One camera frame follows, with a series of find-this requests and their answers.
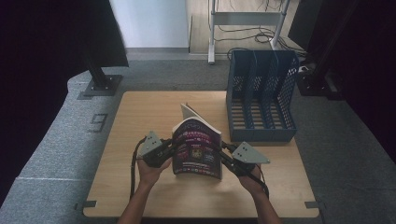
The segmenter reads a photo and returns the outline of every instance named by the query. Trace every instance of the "black curtain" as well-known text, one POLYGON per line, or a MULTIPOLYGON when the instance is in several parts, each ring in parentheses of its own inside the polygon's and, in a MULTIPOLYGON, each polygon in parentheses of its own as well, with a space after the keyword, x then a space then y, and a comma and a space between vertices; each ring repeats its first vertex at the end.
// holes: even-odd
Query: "black curtain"
POLYGON ((1 203, 63 105, 67 80, 87 70, 84 49, 98 66, 128 66, 108 0, 0 5, 1 203))

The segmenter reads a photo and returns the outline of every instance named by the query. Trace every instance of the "magazine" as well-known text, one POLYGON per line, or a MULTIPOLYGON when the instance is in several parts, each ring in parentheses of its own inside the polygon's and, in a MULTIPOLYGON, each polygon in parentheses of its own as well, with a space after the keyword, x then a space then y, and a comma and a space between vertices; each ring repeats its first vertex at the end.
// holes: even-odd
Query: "magazine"
POLYGON ((188 104, 182 104, 181 110, 183 121, 172 130, 172 145, 177 146, 172 162, 174 174, 193 173, 221 179, 221 132, 188 104))

